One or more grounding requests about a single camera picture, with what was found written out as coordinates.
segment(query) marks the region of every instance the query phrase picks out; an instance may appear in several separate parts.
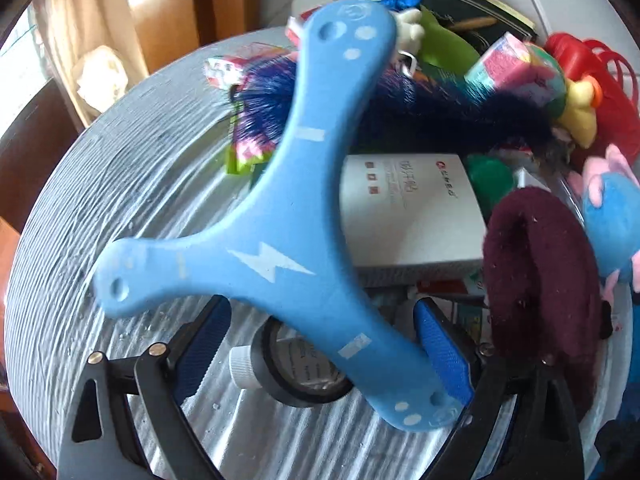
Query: pink plush toy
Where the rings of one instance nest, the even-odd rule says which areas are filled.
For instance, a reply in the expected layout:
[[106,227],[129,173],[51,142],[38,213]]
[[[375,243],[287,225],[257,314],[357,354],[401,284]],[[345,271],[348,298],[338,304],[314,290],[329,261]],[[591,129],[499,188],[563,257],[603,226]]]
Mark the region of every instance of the pink plush toy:
[[617,146],[605,158],[590,156],[582,176],[571,172],[569,184],[582,198],[584,229],[604,280],[603,299],[613,305],[618,281],[640,292],[640,184]]

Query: lightning bolt symbol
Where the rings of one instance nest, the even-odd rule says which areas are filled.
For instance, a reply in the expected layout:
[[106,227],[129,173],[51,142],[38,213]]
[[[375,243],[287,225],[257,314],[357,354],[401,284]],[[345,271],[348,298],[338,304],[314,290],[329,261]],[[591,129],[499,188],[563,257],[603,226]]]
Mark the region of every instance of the lightning bolt symbol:
[[299,263],[264,242],[260,242],[260,250],[257,256],[240,253],[239,251],[233,251],[231,249],[227,249],[226,251],[271,283],[276,282],[276,267],[302,272],[303,274],[311,274],[312,276],[315,275],[314,272],[305,269],[305,267]]

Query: white bottle cap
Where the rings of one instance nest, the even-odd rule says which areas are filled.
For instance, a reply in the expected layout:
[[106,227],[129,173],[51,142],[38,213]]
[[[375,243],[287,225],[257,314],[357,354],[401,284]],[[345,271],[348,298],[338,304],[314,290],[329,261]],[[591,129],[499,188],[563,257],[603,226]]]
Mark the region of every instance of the white bottle cap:
[[229,351],[229,371],[231,380],[238,388],[255,390],[262,387],[251,364],[251,345],[234,346]]

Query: metal screw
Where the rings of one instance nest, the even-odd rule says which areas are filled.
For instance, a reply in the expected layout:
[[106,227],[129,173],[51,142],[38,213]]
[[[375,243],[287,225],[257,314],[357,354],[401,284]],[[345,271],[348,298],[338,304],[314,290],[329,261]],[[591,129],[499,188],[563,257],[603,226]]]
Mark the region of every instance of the metal screw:
[[153,343],[149,347],[149,355],[153,357],[161,356],[166,352],[166,345],[164,343]]
[[495,354],[494,346],[489,343],[480,343],[478,350],[480,351],[480,354],[483,355],[484,357],[491,357]]
[[556,364],[556,359],[551,354],[545,355],[542,358],[542,364],[546,366],[553,366]]
[[93,352],[86,361],[91,365],[97,365],[102,361],[102,352]]

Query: round table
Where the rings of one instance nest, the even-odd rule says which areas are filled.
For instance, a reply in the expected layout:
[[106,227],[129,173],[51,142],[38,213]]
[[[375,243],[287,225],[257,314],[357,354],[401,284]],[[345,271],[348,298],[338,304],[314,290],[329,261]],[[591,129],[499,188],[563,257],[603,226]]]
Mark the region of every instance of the round table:
[[[92,265],[116,238],[199,232],[246,194],[248,180],[225,171],[226,92],[208,85],[203,65],[252,41],[289,44],[281,28],[258,31],[201,48],[153,74],[79,137],[34,206],[8,287],[6,360],[15,402],[54,464],[87,356],[94,349],[109,359],[138,355],[168,341],[208,300],[184,298],[134,318],[107,319],[92,296]],[[301,410],[233,385],[228,350],[248,344],[264,318],[234,304],[214,364],[183,405],[225,477],[418,478],[447,430],[395,430],[358,392]],[[136,398],[132,412],[154,472],[166,477]]]

